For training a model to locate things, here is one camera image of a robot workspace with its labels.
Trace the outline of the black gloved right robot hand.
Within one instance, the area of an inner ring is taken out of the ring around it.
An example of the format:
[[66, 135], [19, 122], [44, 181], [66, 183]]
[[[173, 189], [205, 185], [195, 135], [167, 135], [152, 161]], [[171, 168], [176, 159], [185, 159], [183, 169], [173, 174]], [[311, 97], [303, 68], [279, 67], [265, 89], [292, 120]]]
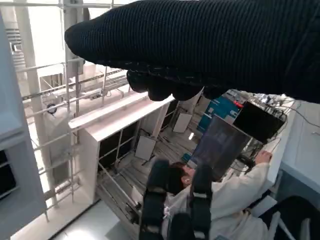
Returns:
[[153, 101], [230, 89], [320, 101], [317, 0], [141, 0], [69, 27], [76, 56]]

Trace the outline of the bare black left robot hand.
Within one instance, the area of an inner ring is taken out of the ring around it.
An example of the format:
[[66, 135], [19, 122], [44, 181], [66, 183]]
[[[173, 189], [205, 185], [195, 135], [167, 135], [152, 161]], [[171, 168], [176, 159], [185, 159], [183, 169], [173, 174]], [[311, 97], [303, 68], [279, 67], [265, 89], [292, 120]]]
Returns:
[[141, 240], [208, 240], [211, 228], [212, 168], [207, 164], [196, 167], [186, 193], [186, 209], [176, 209], [176, 203], [165, 215], [172, 167], [166, 159], [153, 164], [143, 195], [139, 221]]

